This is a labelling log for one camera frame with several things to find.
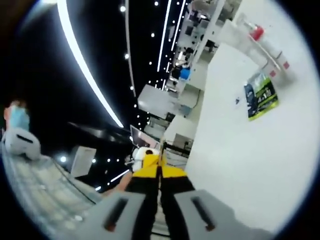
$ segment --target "face mask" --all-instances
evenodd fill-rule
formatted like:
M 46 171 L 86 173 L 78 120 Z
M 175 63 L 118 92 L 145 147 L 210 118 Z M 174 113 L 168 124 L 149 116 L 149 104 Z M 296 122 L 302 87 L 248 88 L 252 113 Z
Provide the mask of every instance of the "face mask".
M 9 125 L 11 128 L 22 128 L 29 131 L 30 117 L 23 107 L 11 106 Z

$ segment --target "white counter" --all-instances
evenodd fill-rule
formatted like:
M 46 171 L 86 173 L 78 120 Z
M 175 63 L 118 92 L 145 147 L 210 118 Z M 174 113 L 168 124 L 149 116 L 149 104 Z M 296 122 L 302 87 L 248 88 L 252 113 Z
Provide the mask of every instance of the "white counter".
M 297 80 L 276 88 L 278 107 L 249 121 L 243 85 L 257 65 L 220 45 L 208 67 L 186 171 L 197 189 L 233 208 L 239 221 L 277 233 L 304 200 L 319 165 L 319 79 L 303 37 L 275 2 L 243 0 L 241 12 L 266 28 Z

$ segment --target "black ceiling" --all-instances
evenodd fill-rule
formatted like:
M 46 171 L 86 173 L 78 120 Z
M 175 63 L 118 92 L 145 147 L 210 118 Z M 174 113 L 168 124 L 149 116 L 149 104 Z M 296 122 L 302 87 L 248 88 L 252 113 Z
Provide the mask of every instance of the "black ceiling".
M 158 2 L 158 6 L 153 0 L 143 1 L 143 4 L 129 3 L 130 58 L 137 97 L 148 81 L 154 85 L 156 80 L 168 77 L 163 68 L 174 54 L 166 31 L 160 72 L 157 72 L 168 0 Z M 171 2 L 167 28 L 173 20 L 178 21 L 182 2 Z M 124 0 L 68 0 L 67 3 L 82 55 L 107 102 L 125 129 L 129 130 L 130 125 L 143 127 L 148 116 L 134 108 L 137 97 L 130 90 L 129 65 L 124 58 L 127 52 L 125 14 L 120 12 Z M 77 144 L 96 147 L 101 160 L 97 158 L 97 164 L 86 177 L 90 184 L 105 178 L 102 172 L 107 158 L 121 158 L 117 170 L 111 175 L 125 168 L 123 158 L 133 147 L 130 142 L 94 139 L 67 124 L 73 122 L 98 129 L 116 126 L 87 83 L 69 48 L 57 6 L 52 6 L 24 31 L 16 31 L 2 67 L 5 71 L 1 89 L 5 91 L 1 103 L 10 101 L 13 95 L 23 95 L 27 99 L 31 131 L 40 139 L 44 151 L 67 153 Z

